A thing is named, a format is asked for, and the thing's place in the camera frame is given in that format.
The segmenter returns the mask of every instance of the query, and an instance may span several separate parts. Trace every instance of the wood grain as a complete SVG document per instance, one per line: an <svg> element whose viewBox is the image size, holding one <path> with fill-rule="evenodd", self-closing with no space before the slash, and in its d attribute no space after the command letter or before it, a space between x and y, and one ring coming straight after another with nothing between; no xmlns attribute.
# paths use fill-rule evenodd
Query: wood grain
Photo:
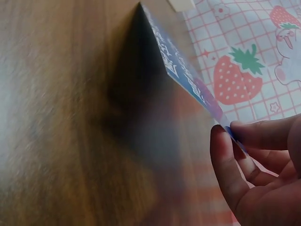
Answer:
<svg viewBox="0 0 301 226"><path fill-rule="evenodd" d="M127 120L108 81L137 2L0 1L0 225L188 225L173 197L189 199L174 188L185 186L185 173L195 177L195 159L208 160L208 114L171 84L172 117L128 136L166 137L159 147L133 148L103 125L108 114ZM192 56L179 15L165 1L144 2Z"/></svg>

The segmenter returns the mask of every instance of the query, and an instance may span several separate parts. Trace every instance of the cartoon character print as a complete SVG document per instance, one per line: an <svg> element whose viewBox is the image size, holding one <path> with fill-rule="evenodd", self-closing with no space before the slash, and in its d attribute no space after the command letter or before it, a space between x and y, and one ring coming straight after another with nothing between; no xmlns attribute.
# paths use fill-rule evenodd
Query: cartoon character print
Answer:
<svg viewBox="0 0 301 226"><path fill-rule="evenodd" d="M281 6L274 7L270 18L277 27L276 45L283 57L275 75L284 85L301 81L301 23Z"/></svg>

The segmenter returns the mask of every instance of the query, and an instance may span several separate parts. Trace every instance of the grid pattern fabric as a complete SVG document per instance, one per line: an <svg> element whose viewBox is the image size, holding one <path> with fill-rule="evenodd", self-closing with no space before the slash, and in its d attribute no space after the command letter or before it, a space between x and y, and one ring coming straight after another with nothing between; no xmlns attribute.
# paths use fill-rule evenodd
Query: grid pattern fabric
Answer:
<svg viewBox="0 0 301 226"><path fill-rule="evenodd" d="M261 68L261 74L240 70L239 76L242 79L246 73L247 78L250 76L252 79L259 78L252 81L252 87L255 87L257 92L245 101L231 100L231 97L227 96L226 98L230 98L227 104L219 102L228 119L254 122L275 120L301 113L301 76L289 78L290 70L296 70L298 67L301 69L301 66L294 66L292 59L283 56L286 50L281 50L281 43L277 39L279 32L281 34L283 31L292 30L281 27L281 24L286 22L297 24L298 28L294 28L293 32L297 33L295 35L297 38L299 37L300 0L196 0L195 3L196 8L185 12L184 17L197 53L200 74L215 97L217 96L214 89L217 89L217 85L221 85L215 78L218 74L219 61L224 59L224 56L229 56L233 51L232 47L246 52L251 51L251 46L255 45L257 49L255 57L264 66ZM287 15L288 21L280 22L278 18L272 18L276 9ZM294 45L293 49L296 49L298 42ZM288 72L283 70L287 78L281 80L275 71L284 64L288 64L289 70ZM231 74L229 82L234 79L234 75Z"/></svg>

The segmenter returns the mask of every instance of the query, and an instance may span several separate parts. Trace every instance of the pink checkered cloth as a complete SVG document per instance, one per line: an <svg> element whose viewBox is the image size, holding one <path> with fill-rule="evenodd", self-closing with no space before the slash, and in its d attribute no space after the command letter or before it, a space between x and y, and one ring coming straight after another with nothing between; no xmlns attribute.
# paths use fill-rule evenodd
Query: pink checkered cloth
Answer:
<svg viewBox="0 0 301 226"><path fill-rule="evenodd" d="M300 0L195 3L184 17L200 75L228 119L255 122L301 113ZM234 217L233 224L239 225Z"/></svg>

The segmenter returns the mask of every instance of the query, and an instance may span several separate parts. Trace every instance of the strawberry print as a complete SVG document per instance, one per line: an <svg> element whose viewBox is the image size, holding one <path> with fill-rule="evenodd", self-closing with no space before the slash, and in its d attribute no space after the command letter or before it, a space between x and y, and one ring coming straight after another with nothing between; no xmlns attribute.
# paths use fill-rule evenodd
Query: strawberry print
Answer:
<svg viewBox="0 0 301 226"><path fill-rule="evenodd" d="M258 63L256 45L252 45L252 52L232 48L233 52L222 56L214 68L215 98L224 105L233 105L254 98L262 88L262 78L253 75L262 75Z"/></svg>
<svg viewBox="0 0 301 226"><path fill-rule="evenodd" d="M301 28L299 20L289 14L282 6L275 6L269 16L277 28L284 28L288 25L293 25L295 29Z"/></svg>

